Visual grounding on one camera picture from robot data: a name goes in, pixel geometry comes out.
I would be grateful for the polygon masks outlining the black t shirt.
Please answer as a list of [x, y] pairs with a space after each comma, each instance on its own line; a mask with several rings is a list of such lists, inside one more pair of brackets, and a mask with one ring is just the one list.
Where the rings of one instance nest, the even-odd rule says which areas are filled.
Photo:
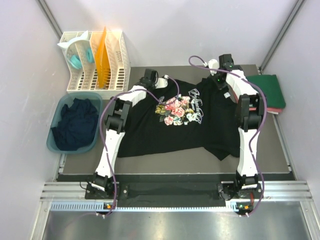
[[129, 127], [120, 143], [119, 158], [204, 148], [219, 160], [240, 156], [236, 103], [227, 89], [202, 79], [198, 84], [169, 81], [153, 90], [129, 114]]

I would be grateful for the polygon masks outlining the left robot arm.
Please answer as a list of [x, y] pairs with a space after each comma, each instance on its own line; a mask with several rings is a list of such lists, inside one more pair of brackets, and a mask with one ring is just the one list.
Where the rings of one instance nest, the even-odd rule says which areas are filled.
[[151, 90], [159, 86], [158, 79], [158, 72], [147, 68], [131, 90], [112, 97], [102, 112], [99, 124], [104, 149], [91, 181], [91, 186], [96, 188], [97, 194], [102, 198], [109, 198], [115, 189], [115, 160], [126, 127], [129, 126], [130, 111]]

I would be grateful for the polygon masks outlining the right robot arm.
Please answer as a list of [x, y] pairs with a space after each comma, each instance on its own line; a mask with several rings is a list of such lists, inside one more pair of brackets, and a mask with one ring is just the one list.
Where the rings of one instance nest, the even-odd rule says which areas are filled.
[[233, 185], [228, 193], [245, 198], [254, 191], [260, 191], [257, 165], [258, 138], [266, 121], [267, 101], [262, 90], [249, 82], [240, 65], [236, 65], [230, 53], [222, 54], [218, 60], [208, 62], [210, 77], [223, 90], [232, 89], [236, 100], [235, 121], [240, 137], [239, 164]]

